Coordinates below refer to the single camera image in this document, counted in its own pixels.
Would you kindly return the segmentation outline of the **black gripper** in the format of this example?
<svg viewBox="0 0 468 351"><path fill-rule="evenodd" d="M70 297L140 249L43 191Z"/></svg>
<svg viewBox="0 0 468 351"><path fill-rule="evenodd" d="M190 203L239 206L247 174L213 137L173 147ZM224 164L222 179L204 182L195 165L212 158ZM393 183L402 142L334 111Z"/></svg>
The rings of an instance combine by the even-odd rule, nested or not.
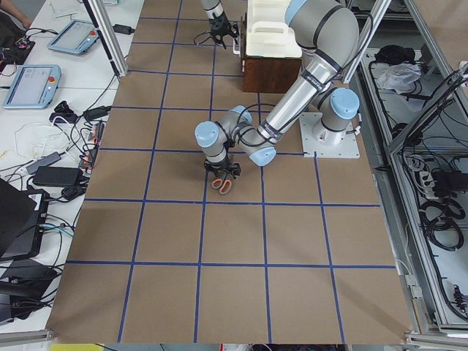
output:
<svg viewBox="0 0 468 351"><path fill-rule="evenodd" d="M228 34L230 34L232 38L237 38L239 36L238 25L230 25L226 16L210 18L208 22L210 24L211 37L214 39L220 39L221 45L225 50L227 49L227 46L224 41L224 36Z"/></svg>
<svg viewBox="0 0 468 351"><path fill-rule="evenodd" d="M221 162L210 162L206 159L204 161L204 167L208 172L213 173L218 178L231 175L236 179L241 174L241 166L238 163L234 163L233 158L229 155Z"/></svg>

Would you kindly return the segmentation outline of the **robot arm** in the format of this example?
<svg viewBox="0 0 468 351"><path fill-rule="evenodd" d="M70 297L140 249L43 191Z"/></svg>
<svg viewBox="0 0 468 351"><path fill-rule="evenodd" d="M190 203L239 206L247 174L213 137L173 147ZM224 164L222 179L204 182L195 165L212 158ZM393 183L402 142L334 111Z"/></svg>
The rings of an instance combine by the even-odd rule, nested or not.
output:
<svg viewBox="0 0 468 351"><path fill-rule="evenodd" d="M237 45L239 36L238 25L228 19L222 2L220 0L201 0L200 3L208 17L211 39L217 45L221 45L226 49L227 46L224 38L229 36L233 38L234 43Z"/></svg>
<svg viewBox="0 0 468 351"><path fill-rule="evenodd" d="M227 155L234 145L258 166L271 162L275 145L300 113L355 57L358 22L337 1L291 1L285 23L294 31L305 67L266 119L253 127L248 109L238 106L219 121L204 121L195 128L197 144L205 154L204 167L214 175L240 175L239 164Z"/></svg>

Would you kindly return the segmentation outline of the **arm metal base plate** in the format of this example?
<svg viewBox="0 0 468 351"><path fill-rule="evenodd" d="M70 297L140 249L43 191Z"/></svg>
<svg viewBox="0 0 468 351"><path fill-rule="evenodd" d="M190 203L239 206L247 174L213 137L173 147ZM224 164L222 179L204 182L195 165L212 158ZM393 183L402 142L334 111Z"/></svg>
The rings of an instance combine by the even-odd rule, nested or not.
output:
<svg viewBox="0 0 468 351"><path fill-rule="evenodd" d="M299 118L303 155L326 159L358 159L360 152L352 122L340 132L332 132L322 125L321 113L302 113Z"/></svg>

